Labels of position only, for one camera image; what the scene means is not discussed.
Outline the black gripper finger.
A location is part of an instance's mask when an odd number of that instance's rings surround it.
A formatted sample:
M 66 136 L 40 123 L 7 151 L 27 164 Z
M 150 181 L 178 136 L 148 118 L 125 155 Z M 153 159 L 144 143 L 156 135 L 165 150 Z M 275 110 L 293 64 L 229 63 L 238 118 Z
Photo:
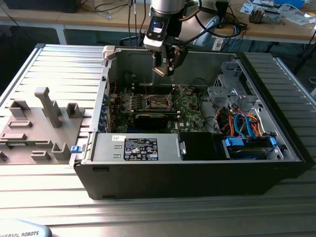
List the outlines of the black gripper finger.
M 159 68 L 162 66 L 162 52 L 153 51 L 154 67 Z
M 165 52 L 166 58 L 166 72 L 167 77 L 174 74 L 174 70 L 180 67 L 186 56 L 188 54 L 188 49 L 183 45 L 167 46 Z

